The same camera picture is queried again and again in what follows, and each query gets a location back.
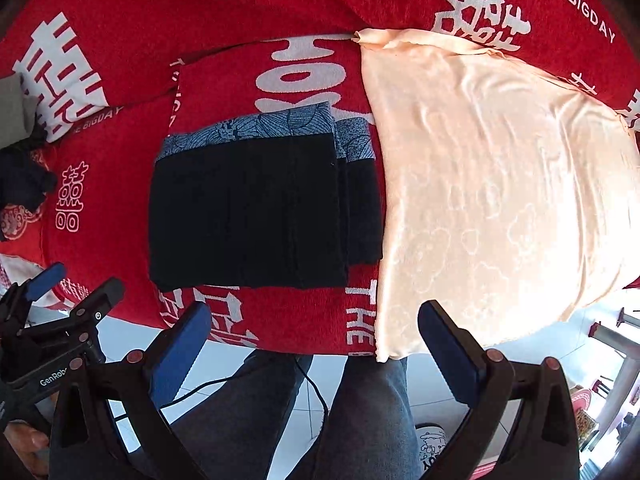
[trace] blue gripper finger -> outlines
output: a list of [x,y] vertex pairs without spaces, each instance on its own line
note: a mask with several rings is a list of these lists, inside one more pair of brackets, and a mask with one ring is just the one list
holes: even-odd
[[27,301],[37,301],[66,276],[63,264],[57,262],[48,269],[43,270],[27,284],[25,298]]

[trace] screw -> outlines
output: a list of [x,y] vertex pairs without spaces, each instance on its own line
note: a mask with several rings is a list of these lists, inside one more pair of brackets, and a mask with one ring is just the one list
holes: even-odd
[[555,357],[547,357],[545,359],[545,364],[549,368],[551,368],[552,370],[559,370],[560,369],[560,362]]
[[69,363],[69,368],[71,368],[72,370],[78,370],[78,368],[81,368],[83,364],[84,364],[84,361],[82,361],[82,358],[76,357],[75,359],[71,359],[71,362]]
[[504,355],[502,354],[502,352],[496,350],[495,348],[489,348],[486,351],[486,356],[494,363],[499,363],[504,359]]
[[142,358],[145,356],[145,353],[142,350],[132,350],[127,354],[127,363],[139,363],[142,361]]

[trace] sneaker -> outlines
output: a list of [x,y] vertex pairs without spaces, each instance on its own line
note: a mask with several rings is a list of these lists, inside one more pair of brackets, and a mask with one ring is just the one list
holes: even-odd
[[415,434],[420,446],[420,462],[427,471],[447,445],[447,435],[437,424],[425,424],[415,428]]

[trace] person's leg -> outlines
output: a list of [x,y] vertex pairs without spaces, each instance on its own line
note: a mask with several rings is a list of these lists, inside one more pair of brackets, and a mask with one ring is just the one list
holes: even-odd
[[350,357],[322,435],[287,480],[417,480],[406,359]]
[[[237,379],[171,425],[208,478],[266,478],[303,381],[295,359],[306,373],[313,356],[252,352]],[[157,477],[141,449],[130,459],[138,470]]]

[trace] white tiled floor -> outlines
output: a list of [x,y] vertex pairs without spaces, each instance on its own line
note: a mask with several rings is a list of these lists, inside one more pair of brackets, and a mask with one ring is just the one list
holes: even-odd
[[[633,308],[640,308],[639,305],[640,291],[621,291],[588,309],[575,312],[567,323],[555,323],[526,338],[501,344],[498,348],[514,361],[539,363],[549,355],[558,357],[570,382],[590,386],[599,375],[615,377],[622,359],[606,345],[588,338],[589,327],[595,321],[600,321],[605,326],[615,328],[615,320],[622,306],[631,313]],[[640,330],[635,328],[623,326],[620,332],[640,339]],[[158,330],[116,319],[106,319],[100,324],[100,341],[105,354],[111,360],[122,359],[127,351],[133,348],[146,348],[157,333]],[[250,350],[245,348],[207,342],[184,381],[180,394],[203,382],[231,375],[249,352]],[[345,359],[344,356],[316,356],[309,371],[309,377],[317,383],[329,405],[340,383]],[[431,356],[409,357],[407,375],[415,422],[436,422],[452,435],[465,416],[466,407],[452,398]],[[208,395],[217,387],[206,388],[203,393]],[[174,420],[205,398],[206,395],[196,394],[188,401],[166,410],[165,415],[169,421]],[[517,402],[510,402],[502,418],[502,425],[490,446],[489,456],[498,455],[502,449],[517,407]],[[278,446],[269,480],[283,480],[309,448],[321,425],[321,410],[313,389],[309,388],[305,381],[289,425]],[[126,422],[120,424],[127,445],[134,446],[134,436],[130,427],[127,429]]]

